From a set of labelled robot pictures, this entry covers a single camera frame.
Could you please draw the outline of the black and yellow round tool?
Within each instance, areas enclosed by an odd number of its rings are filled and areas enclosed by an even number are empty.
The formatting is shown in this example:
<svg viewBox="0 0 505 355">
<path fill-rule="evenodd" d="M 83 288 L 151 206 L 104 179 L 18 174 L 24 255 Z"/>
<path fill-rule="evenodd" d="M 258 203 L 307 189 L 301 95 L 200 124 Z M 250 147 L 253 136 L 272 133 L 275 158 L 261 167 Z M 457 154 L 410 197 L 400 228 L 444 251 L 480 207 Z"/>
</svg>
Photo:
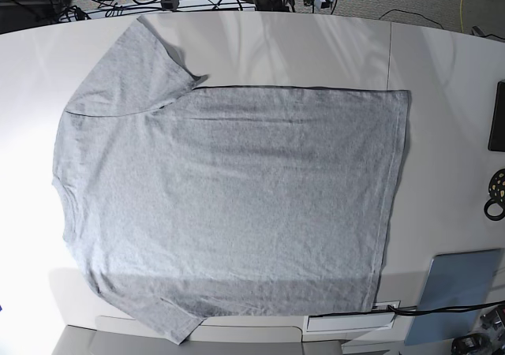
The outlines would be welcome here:
<svg viewBox="0 0 505 355">
<path fill-rule="evenodd" d="M 493 174 L 488 184 L 489 199 L 484 205 L 484 215 L 493 222 L 504 219 L 504 169 L 498 170 Z M 489 213 L 492 205 L 499 206 L 502 211 L 498 215 Z"/>
</svg>

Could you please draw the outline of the black device bottom right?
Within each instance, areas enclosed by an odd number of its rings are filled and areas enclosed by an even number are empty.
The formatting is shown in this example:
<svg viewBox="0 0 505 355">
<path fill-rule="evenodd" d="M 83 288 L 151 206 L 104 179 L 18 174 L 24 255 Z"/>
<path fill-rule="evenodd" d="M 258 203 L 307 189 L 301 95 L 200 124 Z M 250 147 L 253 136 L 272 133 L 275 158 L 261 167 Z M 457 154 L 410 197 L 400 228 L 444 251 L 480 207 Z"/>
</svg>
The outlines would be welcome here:
<svg viewBox="0 0 505 355">
<path fill-rule="evenodd" d="M 488 340 L 482 334 L 469 334 L 458 337 L 451 343 L 453 355 L 479 354 L 488 348 Z"/>
</svg>

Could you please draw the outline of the black tablet at edge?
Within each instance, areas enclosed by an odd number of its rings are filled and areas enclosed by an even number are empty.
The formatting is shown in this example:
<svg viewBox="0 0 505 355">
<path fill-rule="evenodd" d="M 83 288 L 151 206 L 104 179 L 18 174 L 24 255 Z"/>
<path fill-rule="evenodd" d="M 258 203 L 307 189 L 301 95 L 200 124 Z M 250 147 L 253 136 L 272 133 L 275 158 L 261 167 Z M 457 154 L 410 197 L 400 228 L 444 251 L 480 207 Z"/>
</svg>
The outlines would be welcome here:
<svg viewBox="0 0 505 355">
<path fill-rule="evenodd" d="M 505 83 L 501 80 L 496 88 L 496 101 L 493 111 L 488 150 L 505 152 Z"/>
</svg>

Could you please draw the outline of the grey T-shirt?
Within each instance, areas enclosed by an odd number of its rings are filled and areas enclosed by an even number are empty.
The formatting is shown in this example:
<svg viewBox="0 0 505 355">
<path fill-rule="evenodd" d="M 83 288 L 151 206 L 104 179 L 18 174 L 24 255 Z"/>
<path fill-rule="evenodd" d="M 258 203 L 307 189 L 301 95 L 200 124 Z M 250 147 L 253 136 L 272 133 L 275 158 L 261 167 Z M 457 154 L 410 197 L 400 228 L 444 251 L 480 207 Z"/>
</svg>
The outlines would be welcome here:
<svg viewBox="0 0 505 355">
<path fill-rule="evenodd" d="M 180 344 L 216 316 L 368 312 L 410 94 L 204 88 L 141 21 L 68 101 L 63 238 L 90 289 Z"/>
</svg>

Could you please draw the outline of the blue-grey flat board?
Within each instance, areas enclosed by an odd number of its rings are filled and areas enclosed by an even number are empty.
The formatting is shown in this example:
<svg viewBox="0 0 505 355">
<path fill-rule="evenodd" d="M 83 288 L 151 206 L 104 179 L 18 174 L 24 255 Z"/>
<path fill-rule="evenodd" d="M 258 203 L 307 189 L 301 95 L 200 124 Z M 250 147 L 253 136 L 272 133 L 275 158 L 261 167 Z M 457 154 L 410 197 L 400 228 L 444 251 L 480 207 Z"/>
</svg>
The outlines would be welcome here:
<svg viewBox="0 0 505 355">
<path fill-rule="evenodd" d="M 500 248 L 437 255 L 432 259 L 417 307 L 421 311 L 483 304 L 503 250 Z M 405 346 L 463 336 L 473 328 L 477 312 L 431 313 L 413 319 Z"/>
</svg>

